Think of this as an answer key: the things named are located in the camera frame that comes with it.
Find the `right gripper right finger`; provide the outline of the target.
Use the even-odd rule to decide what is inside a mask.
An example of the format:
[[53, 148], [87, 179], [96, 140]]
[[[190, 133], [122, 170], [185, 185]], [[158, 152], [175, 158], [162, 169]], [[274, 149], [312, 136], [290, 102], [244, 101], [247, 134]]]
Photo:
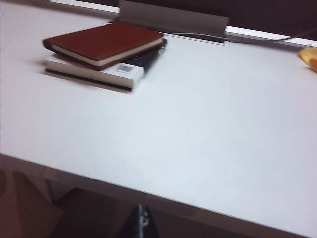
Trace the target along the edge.
[[143, 238], [160, 238], [159, 230], [149, 206], [143, 208], [142, 230]]

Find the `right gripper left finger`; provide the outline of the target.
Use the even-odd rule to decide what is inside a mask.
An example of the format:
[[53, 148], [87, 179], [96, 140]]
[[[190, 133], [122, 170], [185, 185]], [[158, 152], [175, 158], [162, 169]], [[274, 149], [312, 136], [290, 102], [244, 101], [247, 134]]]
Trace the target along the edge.
[[117, 238], [141, 238], [142, 237], [142, 206], [137, 205], [126, 221], [123, 223]]

